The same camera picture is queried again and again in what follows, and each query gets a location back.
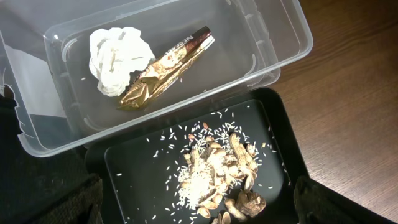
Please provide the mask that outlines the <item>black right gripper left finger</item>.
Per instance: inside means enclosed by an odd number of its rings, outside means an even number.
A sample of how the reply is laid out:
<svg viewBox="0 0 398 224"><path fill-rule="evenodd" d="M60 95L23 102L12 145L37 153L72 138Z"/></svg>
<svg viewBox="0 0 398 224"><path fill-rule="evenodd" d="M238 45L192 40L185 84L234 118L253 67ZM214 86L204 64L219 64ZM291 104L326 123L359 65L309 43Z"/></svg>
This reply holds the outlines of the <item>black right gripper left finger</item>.
<svg viewBox="0 0 398 224"><path fill-rule="evenodd" d="M85 180L42 205L1 220L1 223L103 223L101 205L103 203L103 180L97 174Z"/></svg>

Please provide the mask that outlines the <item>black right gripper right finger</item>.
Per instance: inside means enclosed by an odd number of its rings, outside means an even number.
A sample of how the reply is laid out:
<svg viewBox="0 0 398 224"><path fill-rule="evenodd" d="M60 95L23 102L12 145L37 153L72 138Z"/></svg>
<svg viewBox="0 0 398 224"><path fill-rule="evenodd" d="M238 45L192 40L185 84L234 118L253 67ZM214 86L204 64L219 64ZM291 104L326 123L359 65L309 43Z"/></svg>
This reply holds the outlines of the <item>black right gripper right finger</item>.
<svg viewBox="0 0 398 224"><path fill-rule="evenodd" d="M300 224L394 224L305 176L295 184L294 205Z"/></svg>

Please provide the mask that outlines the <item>food scraps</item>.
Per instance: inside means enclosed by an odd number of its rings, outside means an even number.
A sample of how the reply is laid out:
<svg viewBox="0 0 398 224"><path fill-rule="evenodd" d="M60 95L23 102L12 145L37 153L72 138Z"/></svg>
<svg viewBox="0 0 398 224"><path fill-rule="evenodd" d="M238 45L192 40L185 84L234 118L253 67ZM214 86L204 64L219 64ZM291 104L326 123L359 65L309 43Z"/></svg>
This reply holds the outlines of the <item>food scraps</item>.
<svg viewBox="0 0 398 224"><path fill-rule="evenodd" d="M253 223L266 207L254 190L258 178L257 147L242 142L232 124L216 133L207 125L204 133L188 134L185 164L178 173L181 206L206 218L206 223Z"/></svg>

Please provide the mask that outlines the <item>white napkin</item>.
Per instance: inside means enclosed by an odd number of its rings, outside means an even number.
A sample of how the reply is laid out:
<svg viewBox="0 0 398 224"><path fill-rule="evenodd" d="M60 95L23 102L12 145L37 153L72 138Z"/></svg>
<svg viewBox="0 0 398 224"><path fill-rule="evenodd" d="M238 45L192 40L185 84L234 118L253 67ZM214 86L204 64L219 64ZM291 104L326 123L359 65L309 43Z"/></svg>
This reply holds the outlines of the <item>white napkin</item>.
<svg viewBox="0 0 398 224"><path fill-rule="evenodd" d="M143 71L155 60L141 31L133 27L98 29L89 38L91 74L108 97L120 96L130 85L131 73Z"/></svg>

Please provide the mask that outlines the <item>brown gold coffee sachet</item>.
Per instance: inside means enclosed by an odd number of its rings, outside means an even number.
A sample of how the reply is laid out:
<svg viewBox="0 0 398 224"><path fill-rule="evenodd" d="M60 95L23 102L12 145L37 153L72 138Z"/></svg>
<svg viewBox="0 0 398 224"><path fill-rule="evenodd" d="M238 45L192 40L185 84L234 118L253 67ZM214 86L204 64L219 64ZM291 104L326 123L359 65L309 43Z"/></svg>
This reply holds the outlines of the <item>brown gold coffee sachet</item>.
<svg viewBox="0 0 398 224"><path fill-rule="evenodd" d="M143 108L171 87L215 41L204 26L184 38L141 72L123 93L119 107L123 110Z"/></svg>

